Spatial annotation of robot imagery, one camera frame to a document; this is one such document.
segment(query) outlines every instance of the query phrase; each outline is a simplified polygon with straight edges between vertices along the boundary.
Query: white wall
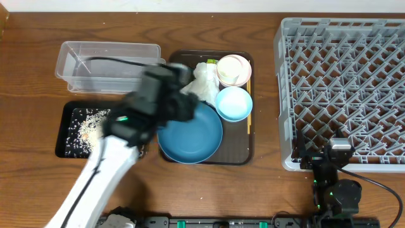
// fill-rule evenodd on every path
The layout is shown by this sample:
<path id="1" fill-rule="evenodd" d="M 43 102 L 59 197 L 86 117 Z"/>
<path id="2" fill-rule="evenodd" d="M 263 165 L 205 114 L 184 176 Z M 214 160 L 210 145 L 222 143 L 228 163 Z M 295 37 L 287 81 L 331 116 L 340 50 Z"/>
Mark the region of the white wall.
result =
<path id="1" fill-rule="evenodd" d="M 10 12 L 405 12 L 405 0 L 0 0 L 0 3 Z"/>

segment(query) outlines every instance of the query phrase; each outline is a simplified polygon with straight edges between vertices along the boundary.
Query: lattice basket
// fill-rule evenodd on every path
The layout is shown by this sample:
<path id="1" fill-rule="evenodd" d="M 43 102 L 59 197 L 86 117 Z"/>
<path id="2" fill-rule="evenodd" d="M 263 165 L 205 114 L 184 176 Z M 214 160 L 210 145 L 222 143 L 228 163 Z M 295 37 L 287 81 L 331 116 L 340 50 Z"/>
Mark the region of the lattice basket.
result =
<path id="1" fill-rule="evenodd" d="M 356 152 L 345 169 L 405 172 L 405 20 L 285 18 L 275 36 L 282 164 L 297 130 L 320 149 L 340 129 Z"/>

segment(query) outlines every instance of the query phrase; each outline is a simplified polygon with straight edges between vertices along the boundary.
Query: plastic bin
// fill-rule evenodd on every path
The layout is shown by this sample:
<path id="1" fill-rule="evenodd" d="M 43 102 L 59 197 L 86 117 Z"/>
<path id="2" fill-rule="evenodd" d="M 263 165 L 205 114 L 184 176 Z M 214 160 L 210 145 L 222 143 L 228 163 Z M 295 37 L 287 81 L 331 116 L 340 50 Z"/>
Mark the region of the plastic bin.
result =
<path id="1" fill-rule="evenodd" d="M 405 20 L 285 18 L 274 39 L 282 165 L 297 130 L 320 149 L 340 129 L 352 172 L 405 172 Z"/>
<path id="2" fill-rule="evenodd" d="M 56 77 L 67 81 L 71 92 L 127 93 L 140 84 L 142 66 L 110 60 L 86 61 L 93 56 L 138 63 L 165 63 L 157 44 L 66 41 L 56 64 Z"/>

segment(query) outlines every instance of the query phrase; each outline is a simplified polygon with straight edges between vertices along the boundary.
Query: crumpled paper towel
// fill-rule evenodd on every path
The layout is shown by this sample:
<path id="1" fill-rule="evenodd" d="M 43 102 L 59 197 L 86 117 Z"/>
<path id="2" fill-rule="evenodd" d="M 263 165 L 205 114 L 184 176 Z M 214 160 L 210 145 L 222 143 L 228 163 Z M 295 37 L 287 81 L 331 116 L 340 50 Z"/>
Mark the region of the crumpled paper towel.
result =
<path id="1" fill-rule="evenodd" d="M 193 72 L 195 80 L 186 85 L 180 92 L 187 94 L 193 92 L 200 101 L 206 101 L 215 107 L 215 98 L 220 92 L 220 81 L 216 76 L 216 64 L 198 63 Z"/>

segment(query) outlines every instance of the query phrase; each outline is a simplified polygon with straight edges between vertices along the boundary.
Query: wooden table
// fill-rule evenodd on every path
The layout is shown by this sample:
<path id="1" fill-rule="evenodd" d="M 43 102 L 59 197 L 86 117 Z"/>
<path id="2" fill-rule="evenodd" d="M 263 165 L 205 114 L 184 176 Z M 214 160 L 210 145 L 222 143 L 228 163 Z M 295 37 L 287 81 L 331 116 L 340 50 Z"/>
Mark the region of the wooden table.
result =
<path id="1" fill-rule="evenodd" d="M 172 216 L 271 217 L 280 210 L 309 215 L 310 172 L 288 172 L 280 162 L 278 85 L 273 37 L 283 18 L 368 17 L 371 14 L 12 13 L 0 42 L 0 227 L 42 227 L 56 213 L 86 160 L 54 155 L 63 106 L 92 96 L 73 94 L 54 74 L 65 41 L 155 43 L 166 60 L 178 49 L 246 51 L 255 62 L 254 157 L 241 167 L 179 165 L 151 152 L 120 182 L 106 211 L 130 206 L 139 213 Z M 339 175 L 340 178 L 351 178 Z M 404 174 L 366 174 L 405 199 Z M 394 219 L 397 200 L 363 186 L 362 217 L 382 227 Z M 405 218 L 397 225 L 405 226 Z"/>

